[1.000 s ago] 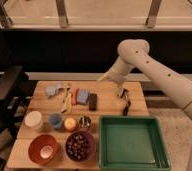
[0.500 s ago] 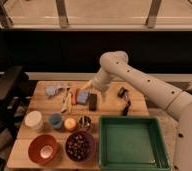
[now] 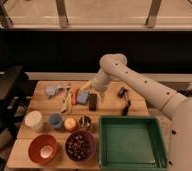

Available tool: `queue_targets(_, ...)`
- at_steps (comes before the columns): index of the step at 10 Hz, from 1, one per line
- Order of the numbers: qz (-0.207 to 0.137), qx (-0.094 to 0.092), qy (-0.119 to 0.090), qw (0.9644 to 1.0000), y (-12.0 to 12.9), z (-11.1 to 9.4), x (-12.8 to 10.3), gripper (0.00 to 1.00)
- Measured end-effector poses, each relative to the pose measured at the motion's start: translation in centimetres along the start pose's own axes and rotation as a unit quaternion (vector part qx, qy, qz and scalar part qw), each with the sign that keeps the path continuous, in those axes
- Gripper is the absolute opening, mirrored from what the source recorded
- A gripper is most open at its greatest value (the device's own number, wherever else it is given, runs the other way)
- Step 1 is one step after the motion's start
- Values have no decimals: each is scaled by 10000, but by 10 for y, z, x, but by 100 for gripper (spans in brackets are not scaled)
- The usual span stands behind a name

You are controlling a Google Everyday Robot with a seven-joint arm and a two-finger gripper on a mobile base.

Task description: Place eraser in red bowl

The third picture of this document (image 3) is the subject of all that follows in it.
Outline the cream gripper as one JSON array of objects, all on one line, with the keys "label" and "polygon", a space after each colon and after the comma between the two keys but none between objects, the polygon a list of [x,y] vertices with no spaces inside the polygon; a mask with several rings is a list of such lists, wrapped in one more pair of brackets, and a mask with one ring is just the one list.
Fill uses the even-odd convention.
[{"label": "cream gripper", "polygon": [[105,91],[108,89],[109,83],[110,80],[107,77],[96,75],[91,79],[91,82],[87,82],[81,86],[79,90],[84,91],[93,88],[94,90],[98,91],[97,95],[99,96],[101,102],[103,102],[105,99]]}]

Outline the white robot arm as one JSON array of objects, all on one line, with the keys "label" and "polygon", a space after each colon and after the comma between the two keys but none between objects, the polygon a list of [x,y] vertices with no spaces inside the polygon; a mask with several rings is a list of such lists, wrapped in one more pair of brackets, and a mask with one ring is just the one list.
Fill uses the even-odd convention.
[{"label": "white robot arm", "polygon": [[81,89],[105,92],[114,78],[126,83],[172,121],[167,171],[192,171],[192,97],[128,68],[124,54],[103,55],[99,64]]}]

